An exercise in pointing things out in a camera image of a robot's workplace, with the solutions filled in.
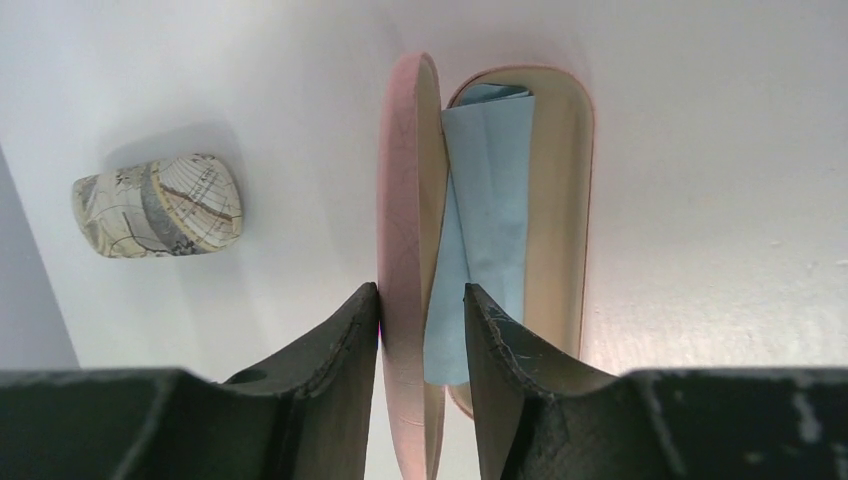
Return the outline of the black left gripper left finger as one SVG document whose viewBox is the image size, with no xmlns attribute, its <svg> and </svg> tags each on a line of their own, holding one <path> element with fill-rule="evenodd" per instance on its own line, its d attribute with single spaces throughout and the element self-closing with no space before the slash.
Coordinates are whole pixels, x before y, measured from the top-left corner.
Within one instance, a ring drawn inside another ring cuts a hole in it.
<svg viewBox="0 0 848 480">
<path fill-rule="evenodd" d="M 327 320 L 222 383 L 182 369 L 5 371 L 5 479 L 360 479 L 380 303 Z"/>
</svg>

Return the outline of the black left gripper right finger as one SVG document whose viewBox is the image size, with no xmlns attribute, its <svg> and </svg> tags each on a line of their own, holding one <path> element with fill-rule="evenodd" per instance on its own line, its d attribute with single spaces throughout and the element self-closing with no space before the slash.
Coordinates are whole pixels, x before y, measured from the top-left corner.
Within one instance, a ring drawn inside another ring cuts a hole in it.
<svg viewBox="0 0 848 480">
<path fill-rule="evenodd" d="M 485 479 L 843 479 L 843 368 L 635 370 L 557 349 L 479 285 L 464 296 Z"/>
</svg>

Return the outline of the light blue cloth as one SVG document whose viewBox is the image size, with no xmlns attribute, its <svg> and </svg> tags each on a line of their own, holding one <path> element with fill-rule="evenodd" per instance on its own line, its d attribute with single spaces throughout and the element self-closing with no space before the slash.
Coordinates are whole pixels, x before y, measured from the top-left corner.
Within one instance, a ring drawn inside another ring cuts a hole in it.
<svg viewBox="0 0 848 480">
<path fill-rule="evenodd" d="M 466 284 L 482 286 L 513 320 L 524 319 L 534 112 L 528 89 L 478 84 L 441 114 L 450 173 L 423 347 L 431 384 L 469 380 Z"/>
</svg>

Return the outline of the pink glasses case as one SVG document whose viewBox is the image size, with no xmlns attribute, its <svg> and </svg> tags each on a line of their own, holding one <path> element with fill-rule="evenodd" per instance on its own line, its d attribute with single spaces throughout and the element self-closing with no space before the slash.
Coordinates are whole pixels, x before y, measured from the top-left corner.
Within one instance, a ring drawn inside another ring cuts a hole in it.
<svg viewBox="0 0 848 480">
<path fill-rule="evenodd" d="M 478 84 L 520 86 L 535 98 L 524 319 L 518 323 L 568 354 L 580 352 L 595 127 L 586 89 L 555 67 L 502 66 L 476 74 L 443 102 L 432 58 L 402 56 L 382 116 L 377 237 L 385 392 L 406 479 L 437 476 L 446 399 L 473 410 L 470 379 L 459 385 L 425 380 L 423 347 L 450 173 L 441 114 Z"/>
</svg>

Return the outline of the map print glasses case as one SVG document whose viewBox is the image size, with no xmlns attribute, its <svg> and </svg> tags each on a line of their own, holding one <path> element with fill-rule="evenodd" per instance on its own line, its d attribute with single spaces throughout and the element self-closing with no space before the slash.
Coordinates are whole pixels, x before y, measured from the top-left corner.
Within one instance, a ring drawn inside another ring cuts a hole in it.
<svg viewBox="0 0 848 480">
<path fill-rule="evenodd" d="M 243 232 L 235 179 L 210 154 L 80 178 L 72 186 L 72 209 L 93 250 L 113 259 L 216 253 Z"/>
</svg>

